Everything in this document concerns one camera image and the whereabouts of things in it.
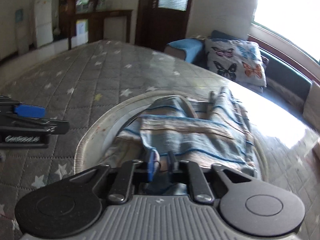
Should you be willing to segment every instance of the blue striped blanket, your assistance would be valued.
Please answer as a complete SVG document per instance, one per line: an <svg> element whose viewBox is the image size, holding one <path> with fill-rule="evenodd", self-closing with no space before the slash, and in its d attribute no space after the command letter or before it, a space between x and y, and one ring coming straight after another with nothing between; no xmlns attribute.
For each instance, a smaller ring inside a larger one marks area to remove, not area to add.
<svg viewBox="0 0 320 240"><path fill-rule="evenodd" d="M256 172L247 112L227 87L208 100L166 96L157 99L116 136L101 163L113 167L132 159L167 169L166 155L210 168L220 163L248 175Z"/></svg>

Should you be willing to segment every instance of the blue tag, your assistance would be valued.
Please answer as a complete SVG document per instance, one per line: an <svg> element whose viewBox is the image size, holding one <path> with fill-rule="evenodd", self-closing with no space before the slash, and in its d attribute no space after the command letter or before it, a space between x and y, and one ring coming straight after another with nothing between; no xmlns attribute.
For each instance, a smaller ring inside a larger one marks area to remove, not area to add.
<svg viewBox="0 0 320 240"><path fill-rule="evenodd" d="M150 158L149 158L149 162L148 162L148 180L149 180L149 182L151 182L153 179L153 174L155 171L154 162L155 162L155 150L151 150Z"/></svg>
<svg viewBox="0 0 320 240"><path fill-rule="evenodd" d="M20 104L14 107L14 112L22 117L43 118L45 115L45 108L41 106Z"/></svg>

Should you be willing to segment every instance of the white wall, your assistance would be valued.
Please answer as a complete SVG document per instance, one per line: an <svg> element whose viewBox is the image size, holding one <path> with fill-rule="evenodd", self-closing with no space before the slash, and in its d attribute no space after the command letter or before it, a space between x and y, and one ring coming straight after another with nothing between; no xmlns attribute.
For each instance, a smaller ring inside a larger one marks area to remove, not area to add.
<svg viewBox="0 0 320 240"><path fill-rule="evenodd" d="M111 4L111 9L133 9L130 42L134 44L139 0L106 0L106 3ZM125 24L123 17L105 19L104 37L125 41Z"/></svg>
<svg viewBox="0 0 320 240"><path fill-rule="evenodd" d="M249 34L283 52L284 54L304 66L318 79L320 79L319 64L311 59L307 54L303 53L300 49L293 46L291 43L255 24L251 25Z"/></svg>
<svg viewBox="0 0 320 240"><path fill-rule="evenodd" d="M246 40L257 0L193 0L187 37L213 30Z"/></svg>
<svg viewBox="0 0 320 240"><path fill-rule="evenodd" d="M0 59L18 50L15 38L15 11L23 8L24 20L28 30L29 44L32 43L29 15L34 0L0 0ZM55 27L55 12L59 0L52 0L52 24Z"/></svg>

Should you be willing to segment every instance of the window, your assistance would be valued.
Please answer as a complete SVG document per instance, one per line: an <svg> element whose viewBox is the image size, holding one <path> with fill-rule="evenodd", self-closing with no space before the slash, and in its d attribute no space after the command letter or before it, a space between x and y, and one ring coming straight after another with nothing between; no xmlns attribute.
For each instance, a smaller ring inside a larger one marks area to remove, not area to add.
<svg viewBox="0 0 320 240"><path fill-rule="evenodd" d="M320 61L320 0L258 0L254 23Z"/></svg>

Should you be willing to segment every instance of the screw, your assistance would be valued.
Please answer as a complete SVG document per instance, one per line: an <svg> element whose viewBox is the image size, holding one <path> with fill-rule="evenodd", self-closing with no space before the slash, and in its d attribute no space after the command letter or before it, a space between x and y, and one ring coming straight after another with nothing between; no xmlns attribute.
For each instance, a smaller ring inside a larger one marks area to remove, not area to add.
<svg viewBox="0 0 320 240"><path fill-rule="evenodd" d="M212 197L210 197L207 194L200 194L196 196L196 201L201 202L201 203L208 203L212 200Z"/></svg>
<svg viewBox="0 0 320 240"><path fill-rule="evenodd" d="M111 194L108 196L108 199L112 202L121 202L124 201L124 196L121 194Z"/></svg>

